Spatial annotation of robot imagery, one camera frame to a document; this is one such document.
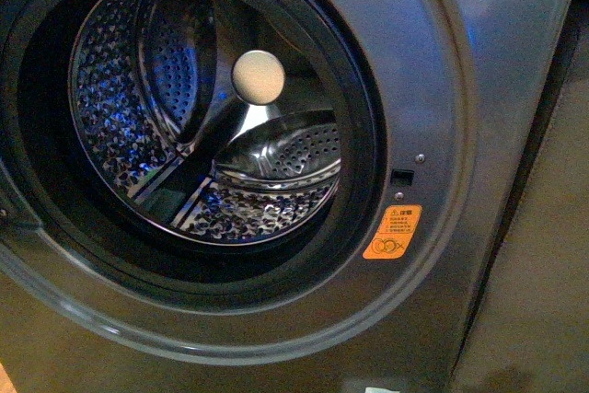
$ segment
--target dark gray washing machine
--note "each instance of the dark gray washing machine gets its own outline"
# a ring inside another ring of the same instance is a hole
[[[569,1],[2,0],[17,391],[445,391]]]

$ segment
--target orange warning label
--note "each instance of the orange warning label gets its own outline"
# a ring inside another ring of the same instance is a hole
[[[402,257],[413,238],[421,215],[422,207],[417,204],[390,206],[362,256],[367,260],[393,260]]]

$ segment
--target white sticker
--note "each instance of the white sticker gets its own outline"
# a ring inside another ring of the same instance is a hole
[[[386,390],[384,388],[367,387],[364,393],[401,393],[400,391]]]

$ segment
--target front-loading washing machine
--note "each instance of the front-loading washing machine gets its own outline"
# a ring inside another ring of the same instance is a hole
[[[569,1],[2,0],[17,391],[445,391]]]

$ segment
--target round white button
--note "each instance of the round white button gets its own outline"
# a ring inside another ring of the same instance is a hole
[[[273,54],[254,50],[237,59],[232,78],[239,98],[250,105],[264,106],[283,92],[286,74],[283,64]]]

